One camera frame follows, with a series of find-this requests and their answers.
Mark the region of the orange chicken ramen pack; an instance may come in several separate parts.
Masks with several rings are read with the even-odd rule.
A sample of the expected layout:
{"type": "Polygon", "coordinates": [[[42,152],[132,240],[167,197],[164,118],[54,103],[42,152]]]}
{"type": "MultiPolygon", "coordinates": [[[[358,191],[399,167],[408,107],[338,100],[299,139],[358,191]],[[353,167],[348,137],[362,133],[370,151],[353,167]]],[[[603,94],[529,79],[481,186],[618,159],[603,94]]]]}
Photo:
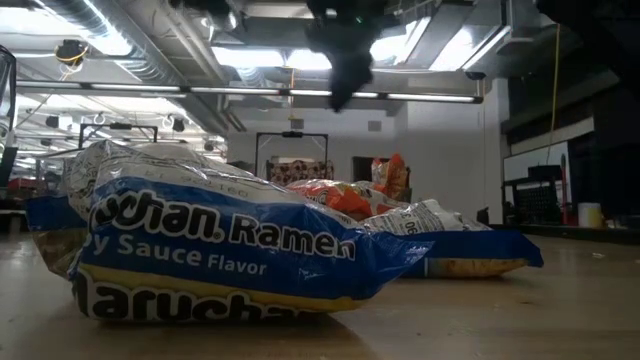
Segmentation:
{"type": "Polygon", "coordinates": [[[299,180],[288,184],[286,188],[357,221],[406,205],[385,194],[381,185],[367,181],[299,180]]]}
{"type": "Polygon", "coordinates": [[[396,201],[403,201],[408,189],[409,171],[403,157],[393,154],[384,161],[375,158],[371,164],[372,182],[375,190],[396,201]]]}

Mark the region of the blue soy sauce ramen pack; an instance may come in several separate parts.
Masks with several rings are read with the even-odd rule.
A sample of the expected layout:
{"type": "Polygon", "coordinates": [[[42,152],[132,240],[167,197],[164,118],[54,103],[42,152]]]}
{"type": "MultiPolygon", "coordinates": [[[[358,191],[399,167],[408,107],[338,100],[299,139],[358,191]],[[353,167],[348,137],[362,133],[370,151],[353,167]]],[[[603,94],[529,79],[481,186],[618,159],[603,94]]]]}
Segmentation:
{"type": "Polygon", "coordinates": [[[67,196],[41,196],[25,203],[33,241],[47,268],[70,280],[87,237],[87,223],[67,196]]]}
{"type": "Polygon", "coordinates": [[[80,310],[101,320],[262,320],[353,310],[429,243],[369,230],[225,163],[95,143],[65,164],[87,239],[80,310]]]}
{"type": "Polygon", "coordinates": [[[540,249],[520,232],[493,230],[442,208],[434,199],[394,208],[361,223],[369,230],[432,244],[404,273],[407,278],[491,278],[544,266],[540,249]]]}

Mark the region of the black frame rig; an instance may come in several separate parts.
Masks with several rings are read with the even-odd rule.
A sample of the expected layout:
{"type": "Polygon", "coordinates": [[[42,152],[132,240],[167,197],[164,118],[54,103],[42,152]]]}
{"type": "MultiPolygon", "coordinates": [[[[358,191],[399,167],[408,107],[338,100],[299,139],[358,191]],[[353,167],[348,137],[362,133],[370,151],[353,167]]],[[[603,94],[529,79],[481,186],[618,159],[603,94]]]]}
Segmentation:
{"type": "Polygon", "coordinates": [[[258,165],[259,165],[259,152],[260,152],[260,138],[262,136],[278,136],[278,137],[282,137],[282,138],[304,138],[304,137],[321,137],[324,139],[325,141],[325,147],[324,147],[324,173],[322,176],[322,179],[327,179],[328,175],[329,175],[329,159],[328,159],[328,149],[329,149],[329,135],[328,134],[323,134],[323,133],[305,133],[305,132],[301,132],[301,131],[294,131],[294,130],[289,130],[289,131],[283,131],[283,132],[257,132],[255,134],[255,148],[254,148],[254,168],[253,168],[253,175],[257,176],[258,175],[258,165]]]}
{"type": "Polygon", "coordinates": [[[84,143],[91,136],[96,135],[103,128],[107,128],[109,130],[114,130],[114,131],[140,130],[142,134],[147,138],[148,141],[152,143],[158,142],[159,129],[157,126],[135,125],[135,124],[122,123],[122,122],[115,122],[110,124],[82,123],[79,129],[77,148],[82,150],[84,148],[84,143]]]}

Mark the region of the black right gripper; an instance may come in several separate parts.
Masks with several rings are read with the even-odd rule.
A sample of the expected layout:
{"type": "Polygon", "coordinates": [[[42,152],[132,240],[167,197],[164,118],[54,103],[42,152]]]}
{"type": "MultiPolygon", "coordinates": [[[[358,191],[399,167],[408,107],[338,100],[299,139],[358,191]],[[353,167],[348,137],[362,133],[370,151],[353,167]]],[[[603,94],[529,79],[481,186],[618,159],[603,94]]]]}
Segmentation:
{"type": "Polygon", "coordinates": [[[305,30],[308,47],[324,54],[334,67],[329,78],[329,106],[334,112],[340,112],[373,79],[370,48],[384,26],[388,2],[306,0],[313,17],[305,30]]]}

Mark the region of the whiteboard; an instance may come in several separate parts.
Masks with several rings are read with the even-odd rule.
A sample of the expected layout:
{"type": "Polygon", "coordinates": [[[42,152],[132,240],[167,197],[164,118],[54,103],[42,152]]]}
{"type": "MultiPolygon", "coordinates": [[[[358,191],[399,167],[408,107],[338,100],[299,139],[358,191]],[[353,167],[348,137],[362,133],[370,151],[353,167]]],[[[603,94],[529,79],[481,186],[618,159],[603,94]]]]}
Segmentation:
{"type": "Polygon", "coordinates": [[[550,147],[542,147],[503,160],[503,180],[510,181],[529,176],[528,169],[542,165],[560,165],[565,157],[569,167],[569,146],[567,142],[556,143],[550,147]]]}

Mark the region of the black aluminium table frame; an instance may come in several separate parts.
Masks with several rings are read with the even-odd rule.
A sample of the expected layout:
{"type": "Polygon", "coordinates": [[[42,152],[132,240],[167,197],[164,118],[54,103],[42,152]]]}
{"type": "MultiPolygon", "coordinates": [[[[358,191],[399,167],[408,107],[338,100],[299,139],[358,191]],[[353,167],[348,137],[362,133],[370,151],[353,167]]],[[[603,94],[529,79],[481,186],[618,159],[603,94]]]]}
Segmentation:
{"type": "Polygon", "coordinates": [[[517,230],[527,235],[640,246],[640,230],[583,228],[574,226],[492,224],[494,230],[517,230]]]}

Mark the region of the slanted ceiling light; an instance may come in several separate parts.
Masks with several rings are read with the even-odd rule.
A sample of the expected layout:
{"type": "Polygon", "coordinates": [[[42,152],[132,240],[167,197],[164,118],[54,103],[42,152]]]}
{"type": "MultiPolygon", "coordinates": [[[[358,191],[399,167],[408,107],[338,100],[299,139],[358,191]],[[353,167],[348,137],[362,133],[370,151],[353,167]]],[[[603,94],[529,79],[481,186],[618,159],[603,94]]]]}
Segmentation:
{"type": "Polygon", "coordinates": [[[509,32],[509,25],[463,25],[429,67],[430,71],[468,71],[509,32]]]}

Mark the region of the bright ceiling light panel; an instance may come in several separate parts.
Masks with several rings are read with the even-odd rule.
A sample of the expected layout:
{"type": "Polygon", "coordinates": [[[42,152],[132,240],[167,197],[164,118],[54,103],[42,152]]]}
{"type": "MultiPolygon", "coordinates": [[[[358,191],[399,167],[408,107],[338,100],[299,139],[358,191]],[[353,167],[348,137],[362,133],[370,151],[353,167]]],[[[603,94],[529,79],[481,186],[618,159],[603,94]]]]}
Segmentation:
{"type": "Polygon", "coordinates": [[[284,55],[271,49],[234,49],[212,47],[219,64],[235,68],[289,67],[297,70],[329,70],[331,63],[322,53],[296,49],[284,55]]]}

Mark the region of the black crate rack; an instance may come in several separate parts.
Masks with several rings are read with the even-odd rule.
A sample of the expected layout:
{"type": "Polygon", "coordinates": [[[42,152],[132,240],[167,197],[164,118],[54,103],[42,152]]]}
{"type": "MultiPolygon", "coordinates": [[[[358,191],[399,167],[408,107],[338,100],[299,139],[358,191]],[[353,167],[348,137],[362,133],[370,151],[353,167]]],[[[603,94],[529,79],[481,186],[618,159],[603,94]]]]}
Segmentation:
{"type": "Polygon", "coordinates": [[[559,225],[562,212],[557,183],[560,165],[537,165],[525,177],[507,180],[503,190],[503,220],[508,225],[559,225]]]}

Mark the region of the black panel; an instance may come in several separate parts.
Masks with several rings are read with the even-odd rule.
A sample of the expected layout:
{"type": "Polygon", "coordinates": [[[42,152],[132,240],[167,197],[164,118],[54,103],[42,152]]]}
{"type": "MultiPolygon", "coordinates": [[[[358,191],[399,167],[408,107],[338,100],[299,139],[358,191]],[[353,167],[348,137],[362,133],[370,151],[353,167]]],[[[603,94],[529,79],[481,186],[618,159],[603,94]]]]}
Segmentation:
{"type": "Polygon", "coordinates": [[[352,158],[352,180],[358,181],[371,181],[373,163],[372,157],[354,156],[352,158]]]}

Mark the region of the red storage shelf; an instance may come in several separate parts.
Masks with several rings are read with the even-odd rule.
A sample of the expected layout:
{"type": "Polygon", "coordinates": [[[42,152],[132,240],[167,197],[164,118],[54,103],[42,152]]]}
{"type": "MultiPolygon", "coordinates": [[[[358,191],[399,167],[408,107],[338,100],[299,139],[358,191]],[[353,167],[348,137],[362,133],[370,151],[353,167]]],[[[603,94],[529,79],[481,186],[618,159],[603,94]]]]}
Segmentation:
{"type": "Polygon", "coordinates": [[[32,194],[40,189],[40,182],[29,178],[14,178],[8,182],[7,190],[10,194],[32,194]]]}

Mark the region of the round metal air duct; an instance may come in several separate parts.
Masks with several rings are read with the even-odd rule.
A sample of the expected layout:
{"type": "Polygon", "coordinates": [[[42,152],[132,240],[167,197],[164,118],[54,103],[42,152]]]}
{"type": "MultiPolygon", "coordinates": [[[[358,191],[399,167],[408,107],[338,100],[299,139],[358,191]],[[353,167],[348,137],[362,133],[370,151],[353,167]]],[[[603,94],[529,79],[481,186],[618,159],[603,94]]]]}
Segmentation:
{"type": "Polygon", "coordinates": [[[233,11],[222,15],[207,14],[202,19],[202,24],[217,31],[229,32],[241,24],[241,19],[233,11]]]}

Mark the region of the long LED light bar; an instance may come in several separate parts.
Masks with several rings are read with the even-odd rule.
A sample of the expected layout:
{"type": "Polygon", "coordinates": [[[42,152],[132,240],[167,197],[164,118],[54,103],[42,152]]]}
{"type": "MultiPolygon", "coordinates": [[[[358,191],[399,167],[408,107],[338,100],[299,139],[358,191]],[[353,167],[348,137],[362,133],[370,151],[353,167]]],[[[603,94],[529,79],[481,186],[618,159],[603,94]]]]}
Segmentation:
{"type": "MultiPolygon", "coordinates": [[[[138,95],[150,95],[157,97],[171,97],[191,94],[215,94],[215,95],[243,95],[243,96],[284,96],[284,97],[317,97],[328,98],[332,95],[327,90],[289,89],[289,88],[246,88],[246,87],[193,87],[175,85],[136,85],[119,83],[89,83],[66,81],[38,81],[18,80],[17,89],[24,93],[65,93],[75,94],[80,92],[107,92],[107,93],[133,93],[138,95]]],[[[482,96],[451,95],[435,93],[388,93],[388,92],[355,92],[355,99],[384,100],[384,101],[410,101],[410,102],[437,102],[480,104],[482,96]]]]}

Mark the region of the white and yellow roll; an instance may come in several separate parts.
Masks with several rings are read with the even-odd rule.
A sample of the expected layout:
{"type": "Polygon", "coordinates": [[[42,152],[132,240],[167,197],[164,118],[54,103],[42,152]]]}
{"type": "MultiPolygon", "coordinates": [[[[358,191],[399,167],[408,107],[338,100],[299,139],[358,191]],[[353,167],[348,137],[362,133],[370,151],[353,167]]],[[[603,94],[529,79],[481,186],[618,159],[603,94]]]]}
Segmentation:
{"type": "Polygon", "coordinates": [[[604,220],[601,205],[599,203],[579,203],[578,224],[584,228],[602,228],[604,220]]]}

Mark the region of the red floor stand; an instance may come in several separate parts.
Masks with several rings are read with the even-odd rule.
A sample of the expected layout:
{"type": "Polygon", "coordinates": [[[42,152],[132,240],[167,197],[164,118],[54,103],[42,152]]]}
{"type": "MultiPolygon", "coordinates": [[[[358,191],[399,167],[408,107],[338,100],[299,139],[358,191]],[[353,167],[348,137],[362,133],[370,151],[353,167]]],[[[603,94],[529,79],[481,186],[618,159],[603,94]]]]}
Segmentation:
{"type": "Polygon", "coordinates": [[[561,193],[562,193],[562,223],[569,225],[569,202],[568,202],[568,176],[567,176],[567,157],[565,154],[560,158],[561,167],[561,193]]]}

